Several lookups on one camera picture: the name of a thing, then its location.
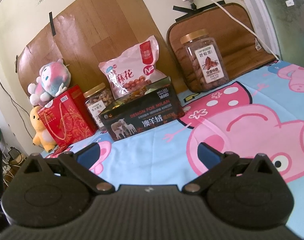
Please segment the snack bag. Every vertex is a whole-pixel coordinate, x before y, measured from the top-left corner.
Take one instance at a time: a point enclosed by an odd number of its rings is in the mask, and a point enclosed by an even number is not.
[[[124,51],[119,57],[99,64],[107,76],[112,93],[118,99],[166,77],[155,69],[159,45],[154,36]]]

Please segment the white wall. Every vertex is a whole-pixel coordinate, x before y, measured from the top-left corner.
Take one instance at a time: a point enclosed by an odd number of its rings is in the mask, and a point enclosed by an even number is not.
[[[6,142],[6,148],[7,149],[5,150],[5,152],[8,152],[8,150],[10,150],[10,147],[15,147],[20,152],[25,153],[24,149],[22,148],[22,146],[18,142],[17,138],[15,137],[15,134],[12,132],[8,123],[5,121],[1,110],[0,110],[0,129],[1,129],[1,132],[2,132],[3,139]]]
[[[38,34],[38,32],[49,22],[49,12],[52,11],[55,17],[74,0],[2,0],[0,3],[0,76],[1,81],[7,84],[13,97],[28,112],[31,105],[28,97],[18,81],[15,73],[15,57],[19,55],[24,47]],[[175,23],[175,19],[184,13],[172,10],[173,5],[189,7],[188,3],[182,0],[143,0],[147,5],[162,36],[166,37],[168,28]],[[225,0],[226,3],[236,2],[245,6],[243,0]],[[208,0],[196,0],[198,7],[205,6],[211,2]],[[4,96],[0,91],[0,109],[9,123],[12,131],[17,135],[18,141],[29,154],[36,149],[32,146],[32,140],[26,133],[20,117],[15,114],[15,109],[10,102],[3,100]],[[29,129],[31,125],[26,116]]]

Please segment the black box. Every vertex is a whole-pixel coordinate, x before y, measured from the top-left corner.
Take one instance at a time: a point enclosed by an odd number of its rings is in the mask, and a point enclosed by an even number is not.
[[[171,79],[166,77],[112,102],[100,119],[113,140],[118,141],[183,116]]]

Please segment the blue bedsheet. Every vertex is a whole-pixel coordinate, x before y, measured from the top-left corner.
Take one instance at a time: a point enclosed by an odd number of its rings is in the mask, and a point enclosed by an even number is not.
[[[278,162],[295,199],[287,226],[304,237],[304,68],[276,61],[214,91],[185,91],[179,98],[186,112],[180,120],[117,142],[98,131],[68,149],[77,152],[98,142],[101,156],[90,170],[116,188],[181,188],[207,171],[197,156],[200,142],[241,157],[264,152]]]

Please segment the wooden board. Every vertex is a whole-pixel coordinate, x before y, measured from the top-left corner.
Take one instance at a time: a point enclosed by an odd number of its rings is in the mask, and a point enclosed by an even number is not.
[[[233,17],[253,30],[250,17],[241,5],[229,3],[223,7]],[[264,49],[257,50],[255,36],[231,19],[219,7],[198,13],[173,24],[167,33],[167,42],[170,44],[173,57],[176,57],[177,64],[181,66],[182,75],[186,77],[186,84],[191,91],[201,91],[202,87],[190,67],[191,62],[180,39],[184,35],[200,29],[207,29],[209,36],[215,39],[230,79],[275,59]]]
[[[71,84],[83,92],[105,82],[99,62],[118,57],[124,50],[154,35],[159,43],[157,69],[171,76],[176,92],[187,89],[158,28],[142,0],[76,0],[53,19],[25,47],[18,59],[19,81],[25,93],[39,69],[59,58],[69,65]]]

